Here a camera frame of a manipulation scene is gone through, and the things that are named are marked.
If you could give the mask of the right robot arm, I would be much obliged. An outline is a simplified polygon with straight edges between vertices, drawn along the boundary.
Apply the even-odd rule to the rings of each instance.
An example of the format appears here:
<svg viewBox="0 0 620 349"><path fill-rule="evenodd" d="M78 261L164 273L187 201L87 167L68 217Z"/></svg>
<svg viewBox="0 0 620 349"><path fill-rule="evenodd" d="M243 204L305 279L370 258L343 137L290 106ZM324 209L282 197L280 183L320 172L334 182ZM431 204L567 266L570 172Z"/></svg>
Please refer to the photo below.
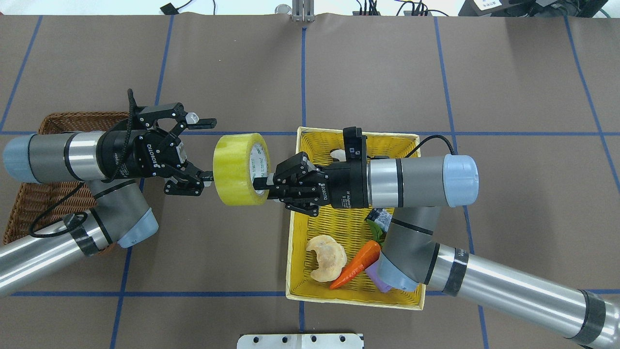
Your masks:
<svg viewBox="0 0 620 349"><path fill-rule="evenodd" d="M594 137L463 137L481 175L467 208L444 207L440 243L530 272L605 301L619 299L619 166ZM237 325L211 348L241 335L358 332L368 349L575 349L540 326L427 288L423 311L315 303L278 296L237 303Z"/></svg>

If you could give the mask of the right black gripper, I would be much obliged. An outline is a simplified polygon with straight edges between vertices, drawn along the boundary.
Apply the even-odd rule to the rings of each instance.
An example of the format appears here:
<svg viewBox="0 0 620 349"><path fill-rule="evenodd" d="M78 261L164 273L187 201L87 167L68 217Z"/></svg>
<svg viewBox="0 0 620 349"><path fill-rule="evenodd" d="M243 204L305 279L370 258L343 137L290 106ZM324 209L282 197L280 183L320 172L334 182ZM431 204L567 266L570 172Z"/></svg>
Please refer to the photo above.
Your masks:
<svg viewBox="0 0 620 349"><path fill-rule="evenodd" d="M319 204L369 207L366 162L333 162L316 167L306 152L299 152L279 163L274 173L253 179L252 185L255 190L268 190L268 199L283 203L287 210L310 217L319 216ZM316 186L318 196L312 190Z"/></svg>

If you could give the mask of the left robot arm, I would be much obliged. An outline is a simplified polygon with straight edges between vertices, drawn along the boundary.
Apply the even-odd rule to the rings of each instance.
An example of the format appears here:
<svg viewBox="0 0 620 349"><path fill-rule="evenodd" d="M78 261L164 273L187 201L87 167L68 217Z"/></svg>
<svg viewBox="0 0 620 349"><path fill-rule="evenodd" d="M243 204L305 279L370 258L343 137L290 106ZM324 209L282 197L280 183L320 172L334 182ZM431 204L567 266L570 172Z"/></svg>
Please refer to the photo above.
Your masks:
<svg viewBox="0 0 620 349"><path fill-rule="evenodd" d="M83 258L123 248L158 231L140 179L161 177L164 192L199 196L212 172L188 161L180 135L212 129L179 102L129 112L70 112L45 119L38 133L6 145L6 171L21 182L9 234L1 246L1 295L53 274Z"/></svg>

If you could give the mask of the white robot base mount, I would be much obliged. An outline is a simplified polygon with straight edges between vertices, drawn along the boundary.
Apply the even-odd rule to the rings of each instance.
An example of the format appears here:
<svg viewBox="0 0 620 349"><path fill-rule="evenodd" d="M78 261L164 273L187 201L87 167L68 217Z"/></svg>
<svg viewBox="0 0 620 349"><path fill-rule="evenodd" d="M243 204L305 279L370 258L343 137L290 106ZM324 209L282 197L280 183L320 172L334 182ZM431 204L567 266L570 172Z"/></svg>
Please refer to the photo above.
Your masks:
<svg viewBox="0 0 620 349"><path fill-rule="evenodd" d="M243 335L237 349L364 349L357 333L290 333Z"/></svg>

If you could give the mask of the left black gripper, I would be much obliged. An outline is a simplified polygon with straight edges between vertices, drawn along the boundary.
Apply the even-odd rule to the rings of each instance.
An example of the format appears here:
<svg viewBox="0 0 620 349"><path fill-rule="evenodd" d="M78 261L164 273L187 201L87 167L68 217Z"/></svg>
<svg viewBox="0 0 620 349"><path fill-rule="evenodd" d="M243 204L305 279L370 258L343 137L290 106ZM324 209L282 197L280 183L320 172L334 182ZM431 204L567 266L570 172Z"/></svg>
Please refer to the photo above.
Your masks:
<svg viewBox="0 0 620 349"><path fill-rule="evenodd" d="M213 129L217 119L201 119L194 112L186 112L180 102L139 108L137 118L148 130L108 131L97 140L97 178L164 177L166 195L200 196L214 182L214 172L186 163L179 135L186 129ZM163 132L156 125L162 119L171 119L176 124Z"/></svg>

